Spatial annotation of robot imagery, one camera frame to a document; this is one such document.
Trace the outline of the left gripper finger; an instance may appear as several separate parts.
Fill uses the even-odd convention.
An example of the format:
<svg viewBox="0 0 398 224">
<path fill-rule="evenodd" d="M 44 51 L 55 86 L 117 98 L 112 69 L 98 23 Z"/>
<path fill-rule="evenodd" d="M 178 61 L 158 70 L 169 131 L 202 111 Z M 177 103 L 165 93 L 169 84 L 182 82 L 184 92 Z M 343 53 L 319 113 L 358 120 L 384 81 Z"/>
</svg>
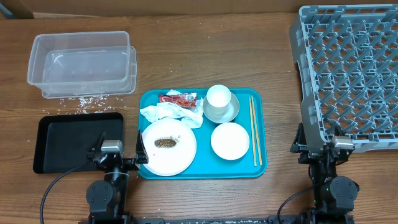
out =
<svg viewBox="0 0 398 224">
<path fill-rule="evenodd" d="M 95 141 L 95 143 L 91 146 L 90 152 L 97 152 L 100 151 L 102 143 L 105 139 L 106 132 L 103 131 L 100 135 L 99 138 Z"/>
<path fill-rule="evenodd" d="M 138 164 L 147 164 L 149 162 L 148 155 L 144 146 L 142 131 L 138 130 L 136 142 L 136 160 Z"/>
</svg>

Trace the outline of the wooden chopstick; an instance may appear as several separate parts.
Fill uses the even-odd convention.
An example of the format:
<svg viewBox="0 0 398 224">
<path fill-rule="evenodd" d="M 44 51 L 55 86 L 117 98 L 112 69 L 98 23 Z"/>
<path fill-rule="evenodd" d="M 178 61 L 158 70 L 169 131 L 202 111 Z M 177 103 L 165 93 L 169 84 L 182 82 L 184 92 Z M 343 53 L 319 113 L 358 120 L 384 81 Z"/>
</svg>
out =
<svg viewBox="0 0 398 224">
<path fill-rule="evenodd" d="M 253 109 L 253 100 L 252 96 L 249 97 L 249 111 L 250 111 L 250 120 L 251 120 L 251 139 L 252 139 L 252 152 L 254 159 L 254 166 L 257 167 L 257 157 L 256 157 L 256 143 L 254 137 L 254 109 Z"/>
<path fill-rule="evenodd" d="M 261 153 L 261 145 L 259 142 L 259 131 L 257 125 L 257 116 L 256 116 L 256 108 L 254 105 L 254 97 L 251 96 L 251 109 L 252 109 L 252 123 L 254 128 L 254 147 L 256 148 L 256 157 L 259 161 L 259 165 L 262 165 L 262 153 Z"/>
</svg>

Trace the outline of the small white plate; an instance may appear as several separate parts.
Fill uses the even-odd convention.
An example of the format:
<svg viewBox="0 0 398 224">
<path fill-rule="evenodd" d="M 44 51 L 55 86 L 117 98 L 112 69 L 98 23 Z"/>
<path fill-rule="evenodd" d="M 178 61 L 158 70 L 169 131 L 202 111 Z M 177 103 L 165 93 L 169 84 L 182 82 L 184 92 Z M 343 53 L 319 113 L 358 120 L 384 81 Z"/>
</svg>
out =
<svg viewBox="0 0 398 224">
<path fill-rule="evenodd" d="M 211 134 L 212 150 L 224 160 L 234 161 L 242 158 L 249 146 L 249 134 L 240 124 L 220 124 Z"/>
</svg>

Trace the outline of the red snack wrapper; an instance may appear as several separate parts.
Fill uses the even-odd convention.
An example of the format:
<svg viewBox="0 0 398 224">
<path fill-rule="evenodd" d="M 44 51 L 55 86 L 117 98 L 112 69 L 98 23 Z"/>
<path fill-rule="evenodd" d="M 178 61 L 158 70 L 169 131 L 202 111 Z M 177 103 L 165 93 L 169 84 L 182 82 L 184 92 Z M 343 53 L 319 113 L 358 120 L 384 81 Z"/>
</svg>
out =
<svg viewBox="0 0 398 224">
<path fill-rule="evenodd" d="M 177 95 L 159 95 L 160 103 L 173 103 L 182 108 L 194 108 L 197 105 L 196 93 L 181 93 Z"/>
</svg>

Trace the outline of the grey shallow bowl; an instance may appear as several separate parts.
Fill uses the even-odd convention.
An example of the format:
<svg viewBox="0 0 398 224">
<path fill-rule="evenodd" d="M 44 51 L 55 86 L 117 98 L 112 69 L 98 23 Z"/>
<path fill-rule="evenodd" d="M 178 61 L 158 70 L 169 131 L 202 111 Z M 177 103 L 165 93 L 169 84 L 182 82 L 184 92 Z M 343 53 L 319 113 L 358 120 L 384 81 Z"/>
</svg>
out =
<svg viewBox="0 0 398 224">
<path fill-rule="evenodd" d="M 228 123 L 231 122 L 233 119 L 235 119 L 235 117 L 237 117 L 239 113 L 239 108 L 240 108 L 239 101 L 233 93 L 231 94 L 231 101 L 227 105 L 226 111 L 221 114 L 215 114 L 214 112 L 212 112 L 211 105 L 209 104 L 206 98 L 204 99 L 203 102 L 203 110 L 205 116 L 210 121 L 218 124 Z"/>
</svg>

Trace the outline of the white cup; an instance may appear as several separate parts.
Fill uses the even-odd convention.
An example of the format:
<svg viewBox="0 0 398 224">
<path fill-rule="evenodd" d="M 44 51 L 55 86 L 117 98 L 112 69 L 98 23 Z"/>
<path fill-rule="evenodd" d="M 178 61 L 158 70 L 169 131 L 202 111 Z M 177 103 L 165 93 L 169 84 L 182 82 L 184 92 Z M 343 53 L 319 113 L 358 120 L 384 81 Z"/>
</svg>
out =
<svg viewBox="0 0 398 224">
<path fill-rule="evenodd" d="M 213 85 L 208 89 L 206 99 L 210 110 L 214 114 L 222 114 L 227 110 L 228 104 L 231 101 L 231 92 L 224 85 Z"/>
</svg>

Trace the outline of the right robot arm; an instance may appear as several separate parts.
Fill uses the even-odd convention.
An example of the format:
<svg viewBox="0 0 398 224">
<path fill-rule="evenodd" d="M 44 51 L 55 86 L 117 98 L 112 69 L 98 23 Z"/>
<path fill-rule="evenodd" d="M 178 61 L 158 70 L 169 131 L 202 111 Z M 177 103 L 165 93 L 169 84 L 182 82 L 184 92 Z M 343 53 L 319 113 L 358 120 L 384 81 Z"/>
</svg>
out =
<svg viewBox="0 0 398 224">
<path fill-rule="evenodd" d="M 308 165 L 312 181 L 314 207 L 302 212 L 295 223 L 354 223 L 349 212 L 354 209 L 359 185 L 345 176 L 338 176 L 336 166 L 348 161 L 355 150 L 350 137 L 340 127 L 322 147 L 307 144 L 303 124 L 298 125 L 290 152 L 299 153 L 298 163 Z"/>
</svg>

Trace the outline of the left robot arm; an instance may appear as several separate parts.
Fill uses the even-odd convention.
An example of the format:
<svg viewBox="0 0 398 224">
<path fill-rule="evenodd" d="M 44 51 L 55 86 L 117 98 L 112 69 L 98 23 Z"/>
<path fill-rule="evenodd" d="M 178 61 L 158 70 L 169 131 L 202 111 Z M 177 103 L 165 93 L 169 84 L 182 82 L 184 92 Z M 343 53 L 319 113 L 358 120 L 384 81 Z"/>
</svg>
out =
<svg viewBox="0 0 398 224">
<path fill-rule="evenodd" d="M 124 157 L 120 140 L 106 140 L 105 133 L 88 150 L 87 159 L 104 172 L 104 179 L 93 182 L 86 191 L 90 206 L 89 223 L 136 224 L 133 214 L 125 212 L 130 171 L 139 171 L 149 158 L 144 147 L 142 132 L 137 134 L 136 156 Z"/>
</svg>

